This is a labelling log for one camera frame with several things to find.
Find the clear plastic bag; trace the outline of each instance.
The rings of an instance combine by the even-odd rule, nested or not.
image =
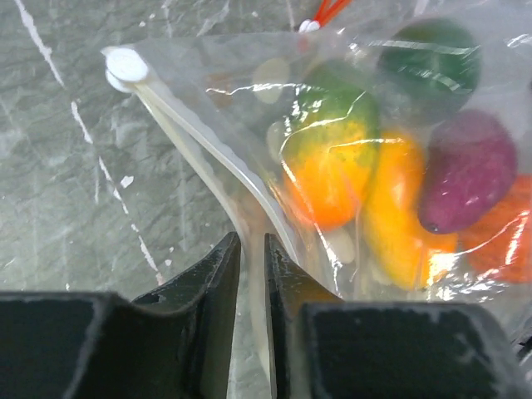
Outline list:
[[[266,232],[346,300],[483,303],[509,334],[530,316],[532,6],[408,3],[130,46],[132,90],[242,237],[265,370]]]

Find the red string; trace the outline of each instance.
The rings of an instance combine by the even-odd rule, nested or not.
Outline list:
[[[325,13],[325,9],[329,6],[329,3],[331,0],[323,0],[322,5],[319,6],[318,12],[316,12],[316,16],[314,17],[314,21],[318,21],[322,18],[322,14]]]
[[[326,9],[330,0],[323,0],[322,5],[318,9],[314,21],[318,21],[320,27],[328,24],[335,18],[352,0],[337,0],[331,7]]]

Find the gray marble surface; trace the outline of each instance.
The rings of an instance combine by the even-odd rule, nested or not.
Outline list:
[[[287,30],[318,0],[6,0],[0,4],[0,289],[133,298],[204,256],[231,223],[103,47]],[[269,397],[243,271],[228,397]]]

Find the toy mango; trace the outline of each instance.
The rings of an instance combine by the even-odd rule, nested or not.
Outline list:
[[[364,205],[365,240],[395,285],[405,290],[437,282],[456,261],[457,234],[432,234],[421,227],[416,206],[425,160],[408,134],[382,134],[372,190]]]
[[[300,220],[335,229],[355,217],[378,154],[379,111],[345,62],[323,63],[298,88],[281,156]]]

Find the white plastic clip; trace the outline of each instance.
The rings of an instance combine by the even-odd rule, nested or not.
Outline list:
[[[303,22],[301,22],[301,25],[299,25],[299,33],[309,33],[317,31],[321,25],[318,21],[312,21],[310,19],[305,19]]]
[[[137,83],[148,77],[150,69],[139,54],[130,48],[111,48],[106,55],[106,79],[123,93],[131,93],[128,83]]]

